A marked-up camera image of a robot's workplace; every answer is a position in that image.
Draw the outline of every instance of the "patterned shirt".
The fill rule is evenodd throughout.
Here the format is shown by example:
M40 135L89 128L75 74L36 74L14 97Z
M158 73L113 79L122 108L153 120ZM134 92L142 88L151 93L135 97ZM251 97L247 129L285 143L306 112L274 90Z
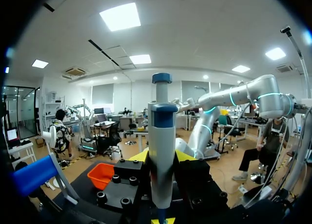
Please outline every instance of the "patterned shirt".
M53 120L53 122L49 126L49 130L52 125L55 126L57 130L57 141L55 144L55 149L58 152L64 152L68 148L69 142L71 141L69 131L60 120L57 119Z

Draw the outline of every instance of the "hair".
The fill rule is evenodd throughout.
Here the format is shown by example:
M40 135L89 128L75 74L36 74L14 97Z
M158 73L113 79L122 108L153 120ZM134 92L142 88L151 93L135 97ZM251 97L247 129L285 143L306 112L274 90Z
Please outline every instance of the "hair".
M61 109L56 112L55 117L57 120L63 121L65 115L66 115L65 111Z

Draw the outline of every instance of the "orange container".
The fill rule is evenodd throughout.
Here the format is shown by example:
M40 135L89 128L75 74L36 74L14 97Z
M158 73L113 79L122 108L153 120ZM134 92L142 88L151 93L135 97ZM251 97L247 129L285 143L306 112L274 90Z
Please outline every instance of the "orange container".
M114 165L99 163L88 173L88 178L96 188L104 190L113 175Z

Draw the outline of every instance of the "ceiling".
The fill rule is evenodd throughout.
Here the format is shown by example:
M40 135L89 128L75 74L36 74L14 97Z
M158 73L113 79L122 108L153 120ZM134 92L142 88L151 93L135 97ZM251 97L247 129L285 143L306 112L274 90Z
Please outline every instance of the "ceiling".
M9 78L36 80L60 77L70 67L87 71L74 83L95 84L151 80L168 72L174 80L235 84L264 74L278 73L281 64L301 69L292 44L280 29L289 25L311 67L311 45L299 25L277 0L47 0L54 12L41 7L25 30L10 64ZM136 3L141 26L111 32L99 12ZM112 63L92 40L120 66ZM280 47L286 57L272 61L265 53ZM152 63L125 65L127 56L149 54ZM49 62L32 67L35 59ZM232 68L250 70L239 74Z

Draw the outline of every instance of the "ceiling light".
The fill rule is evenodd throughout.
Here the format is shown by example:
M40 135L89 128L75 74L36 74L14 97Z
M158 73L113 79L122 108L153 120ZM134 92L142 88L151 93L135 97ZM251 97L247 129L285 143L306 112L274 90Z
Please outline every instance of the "ceiling light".
M250 70L249 67L245 67L245 66L242 66L242 65L239 65L239 66L237 66L237 67L232 69L232 71L239 72L239 73L244 73L244 72L249 71L249 70Z
M48 62L44 62L44 61L40 61L38 59L36 59L33 63L33 67L38 67L38 68L45 68L46 65L48 65Z
M146 64L151 63L150 55L135 55L129 56L133 64Z
M272 60L278 60L278 59L286 56L284 51L282 51L282 49L278 48L278 47L266 52L265 55L268 56Z
M141 26L134 2L102 11L99 15L112 32Z

